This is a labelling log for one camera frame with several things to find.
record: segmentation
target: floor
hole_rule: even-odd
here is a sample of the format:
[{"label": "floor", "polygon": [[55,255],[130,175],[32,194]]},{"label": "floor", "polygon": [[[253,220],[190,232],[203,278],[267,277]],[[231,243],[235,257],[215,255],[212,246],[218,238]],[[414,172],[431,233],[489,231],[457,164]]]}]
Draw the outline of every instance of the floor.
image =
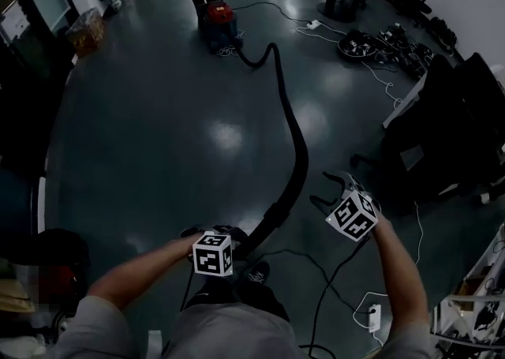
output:
[{"label": "floor", "polygon": [[[235,7],[275,2],[294,18],[320,19],[344,31],[375,34],[400,22],[412,37],[440,51],[384,0],[368,0],[353,24],[318,14],[316,3],[323,0],[226,1]],[[250,58],[258,58],[270,41],[279,45],[288,95],[310,155],[300,199],[256,255],[289,248],[310,254],[331,273],[355,244],[325,223],[309,195],[334,194],[324,170],[350,170],[372,192],[381,189],[383,178],[366,166],[351,169],[349,158],[355,152],[379,153],[381,122],[393,102],[364,66],[341,60],[333,43],[296,33],[297,25],[275,7],[238,14]],[[338,39],[323,28],[316,32]],[[402,72],[376,74],[394,83],[390,92],[398,97],[414,86]],[[46,222],[74,230],[88,242],[93,281],[188,226],[252,229],[278,198],[293,161],[272,60],[251,70],[238,58],[210,55],[199,40],[190,0],[127,0],[108,22],[102,48],[80,60],[70,77],[50,147]],[[420,237],[415,214],[399,216],[393,203],[383,205],[415,257]],[[475,208],[470,198],[420,206],[425,237],[419,269],[430,305],[471,268],[503,221],[502,211],[503,200],[485,208]],[[322,275],[302,256],[283,253],[267,260],[269,286],[286,306],[299,343],[309,343],[325,286]],[[147,330],[161,329],[170,337],[189,269],[188,262],[179,264],[127,310],[142,346]],[[201,282],[196,277],[192,293]],[[335,285],[353,305],[368,290],[384,291],[373,242],[342,269]],[[385,339],[391,318],[387,299],[370,298],[365,305],[373,302],[383,305],[378,335]],[[320,313],[316,343],[349,359],[377,347],[332,293]]]}]

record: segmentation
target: vacuum hose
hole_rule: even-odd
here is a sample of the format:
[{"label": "vacuum hose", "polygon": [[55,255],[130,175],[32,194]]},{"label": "vacuum hose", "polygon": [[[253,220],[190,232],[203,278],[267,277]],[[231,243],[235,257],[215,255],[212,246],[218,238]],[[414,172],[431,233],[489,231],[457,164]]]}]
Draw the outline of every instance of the vacuum hose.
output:
[{"label": "vacuum hose", "polygon": [[258,62],[251,62],[241,51],[241,44],[228,32],[230,41],[235,46],[240,59],[248,66],[253,68],[261,67],[268,58],[270,51],[274,51],[275,71],[277,73],[277,85],[279,86],[279,97],[281,99],[282,108],[286,115],[287,124],[290,127],[291,136],[294,143],[294,168],[291,173],[291,178],[288,181],[286,188],[282,192],[277,202],[271,205],[265,213],[263,220],[261,220],[258,227],[247,237],[245,242],[240,244],[234,250],[234,259],[244,260],[248,254],[258,247],[276,227],[281,226],[290,215],[290,210],[294,206],[298,197],[300,196],[301,189],[307,178],[307,171],[309,170],[309,152],[305,139],[301,133],[300,126],[297,119],[294,117],[293,110],[291,109],[290,100],[286,94],[286,84],[284,83],[284,75],[282,74],[281,55],[279,48],[275,43],[269,43],[263,57]]}]

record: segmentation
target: dark green floor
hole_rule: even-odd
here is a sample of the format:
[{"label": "dark green floor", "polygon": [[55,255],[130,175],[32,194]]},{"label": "dark green floor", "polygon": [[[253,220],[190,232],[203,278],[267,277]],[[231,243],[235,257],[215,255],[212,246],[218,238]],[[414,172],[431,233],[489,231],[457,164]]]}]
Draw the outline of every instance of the dark green floor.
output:
[{"label": "dark green floor", "polygon": [[[323,18],[316,11],[323,0],[226,1],[235,7],[275,2],[292,17],[320,19],[344,31],[376,34],[401,22],[412,37],[438,50],[384,0],[368,0],[354,24]],[[309,195],[331,191],[323,170],[350,170],[354,152],[378,153],[380,124],[393,102],[364,66],[343,62],[333,43],[299,35],[296,26],[272,6],[239,11],[246,54],[258,58],[268,42],[279,45],[288,94],[310,154],[304,191],[264,251],[306,252],[331,272],[354,244],[325,223]],[[338,38],[324,28],[317,33]],[[402,72],[377,74],[395,83],[390,91],[399,97],[414,85]],[[252,71],[238,58],[211,56],[198,39],[190,0],[128,0],[109,22],[102,49],[79,61],[65,92],[50,149],[47,224],[85,238],[94,280],[194,224],[253,228],[283,190],[293,162],[273,60]],[[380,188],[383,179],[370,169],[353,172],[372,191]],[[502,206],[498,201],[477,209],[460,198],[421,206],[425,239],[419,268],[432,305],[490,241],[503,219]],[[415,216],[390,214],[390,219],[416,256]],[[324,280],[303,257],[282,254],[268,260],[269,285],[286,306],[300,344],[309,343]],[[128,310],[139,343],[145,344],[148,329],[162,329],[169,338],[188,274],[184,262]],[[342,269],[335,285],[353,305],[368,290],[383,291],[373,242]],[[385,305],[387,323],[386,299],[370,298],[365,306],[374,301]],[[387,328],[378,335],[385,338]],[[376,347],[332,293],[321,310],[316,342],[351,359]]]}]

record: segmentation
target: sneaker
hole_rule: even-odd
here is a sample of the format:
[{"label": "sneaker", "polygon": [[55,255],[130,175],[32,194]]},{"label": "sneaker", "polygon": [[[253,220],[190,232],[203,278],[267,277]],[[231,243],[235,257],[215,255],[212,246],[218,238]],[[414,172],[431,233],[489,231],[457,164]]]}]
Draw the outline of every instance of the sneaker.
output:
[{"label": "sneaker", "polygon": [[258,283],[264,285],[270,275],[270,265],[266,262],[260,262],[254,266],[249,272],[248,282]]}]

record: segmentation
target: fiducial marker cube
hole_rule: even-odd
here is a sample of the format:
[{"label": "fiducial marker cube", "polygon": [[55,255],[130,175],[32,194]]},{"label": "fiducial marker cube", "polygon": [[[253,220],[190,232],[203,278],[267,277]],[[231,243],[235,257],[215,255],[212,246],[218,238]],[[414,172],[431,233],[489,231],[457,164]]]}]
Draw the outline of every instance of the fiducial marker cube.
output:
[{"label": "fiducial marker cube", "polygon": [[193,264],[197,274],[221,277],[232,275],[231,236],[206,231],[193,244]]},{"label": "fiducial marker cube", "polygon": [[351,192],[326,221],[339,233],[360,241],[379,221],[372,201],[358,191]]}]

